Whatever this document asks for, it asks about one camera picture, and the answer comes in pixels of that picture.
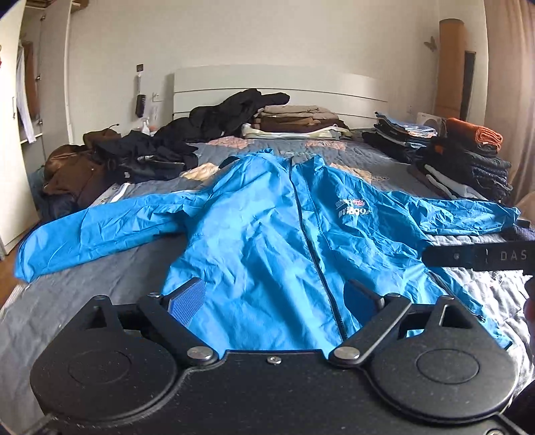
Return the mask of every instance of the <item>white bottle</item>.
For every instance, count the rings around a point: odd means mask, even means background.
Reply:
[[[150,136],[149,118],[142,119],[143,125],[141,126],[141,132]]]

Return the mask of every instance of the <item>wardrobe door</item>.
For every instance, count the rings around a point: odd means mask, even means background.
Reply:
[[[26,177],[17,121],[17,50],[25,4],[26,0],[19,0],[0,19],[0,250],[4,253],[39,221]]]
[[[67,96],[68,34],[71,0],[56,0],[44,11],[39,55],[39,100],[45,157],[72,143]]]

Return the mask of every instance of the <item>white wardrobe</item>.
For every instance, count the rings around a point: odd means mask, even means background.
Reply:
[[[27,172],[43,164],[57,147],[72,143],[67,94],[71,0],[56,0],[25,23],[25,33],[39,39],[33,41],[40,101],[35,133],[42,135],[33,144],[20,137],[16,64],[25,6],[26,0],[19,0],[0,18],[0,259],[39,221]]]

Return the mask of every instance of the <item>wooden floor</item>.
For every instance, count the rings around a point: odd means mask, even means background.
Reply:
[[[4,261],[0,261],[0,306],[4,305],[15,286],[20,282],[13,276],[13,265],[17,251],[18,246],[10,252]]]

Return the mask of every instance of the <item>blue jacket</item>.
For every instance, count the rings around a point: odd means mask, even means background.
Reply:
[[[188,246],[162,293],[194,276],[206,299],[188,328],[226,349],[329,352],[369,319],[346,287],[355,279],[383,295],[434,303],[444,289],[421,262],[426,234],[480,235],[513,225],[519,212],[492,202],[381,192],[327,167],[320,156],[292,165],[270,150],[241,156],[196,191],[153,194],[89,208],[35,230],[21,246],[16,276],[39,275],[185,232]],[[443,269],[448,291],[484,316]],[[502,346],[494,320],[483,323]]]

